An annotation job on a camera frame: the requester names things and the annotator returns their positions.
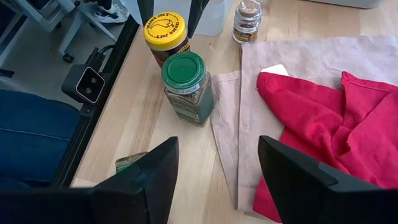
cork lid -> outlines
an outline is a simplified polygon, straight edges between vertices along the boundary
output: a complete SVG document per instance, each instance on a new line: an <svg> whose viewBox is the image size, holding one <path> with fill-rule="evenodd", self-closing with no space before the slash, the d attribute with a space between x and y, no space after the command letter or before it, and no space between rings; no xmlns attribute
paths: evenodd
<svg viewBox="0 0 398 224"><path fill-rule="evenodd" d="M255 0L243 0L238 6L239 13L244 17L253 17L260 13L261 5Z"/></svg>

green lid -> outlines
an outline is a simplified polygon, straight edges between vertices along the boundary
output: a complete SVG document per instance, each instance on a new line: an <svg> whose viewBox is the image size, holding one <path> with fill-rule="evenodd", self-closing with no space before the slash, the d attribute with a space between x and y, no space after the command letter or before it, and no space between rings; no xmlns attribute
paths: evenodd
<svg viewBox="0 0 398 224"><path fill-rule="evenodd" d="M162 78L166 88L179 95L197 91L205 73L205 62L193 52L174 54L162 67Z"/></svg>

red napkin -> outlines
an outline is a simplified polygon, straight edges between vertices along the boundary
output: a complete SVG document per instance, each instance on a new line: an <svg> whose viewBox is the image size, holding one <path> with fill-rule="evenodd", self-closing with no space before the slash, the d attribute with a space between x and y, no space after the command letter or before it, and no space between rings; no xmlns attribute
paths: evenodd
<svg viewBox="0 0 398 224"><path fill-rule="evenodd" d="M383 188L398 187L398 87L348 72L342 90L260 73L257 87L285 125L280 141ZM262 179L253 210L281 222Z"/></svg>

small spice jar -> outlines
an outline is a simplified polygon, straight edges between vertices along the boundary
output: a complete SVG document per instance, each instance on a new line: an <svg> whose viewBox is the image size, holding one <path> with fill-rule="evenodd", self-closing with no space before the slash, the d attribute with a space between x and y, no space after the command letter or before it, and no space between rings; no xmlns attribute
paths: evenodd
<svg viewBox="0 0 398 224"><path fill-rule="evenodd" d="M240 44L257 39L261 23L261 5L255 0L243 0L235 10L234 40Z"/></svg>
<svg viewBox="0 0 398 224"><path fill-rule="evenodd" d="M162 12L153 16L144 26L145 41L162 68L173 54L190 50L187 26L176 12Z"/></svg>
<svg viewBox="0 0 398 224"><path fill-rule="evenodd" d="M169 57L162 68L165 93L178 117L204 126L213 106L210 74L203 59L193 52Z"/></svg>

yellow lid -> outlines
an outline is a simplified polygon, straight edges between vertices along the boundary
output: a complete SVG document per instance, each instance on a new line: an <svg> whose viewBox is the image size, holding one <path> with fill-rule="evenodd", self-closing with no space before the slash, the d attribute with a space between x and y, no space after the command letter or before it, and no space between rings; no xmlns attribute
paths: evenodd
<svg viewBox="0 0 398 224"><path fill-rule="evenodd" d="M187 36L184 18L176 12L153 16L144 27L147 45L154 50L170 50Z"/></svg>

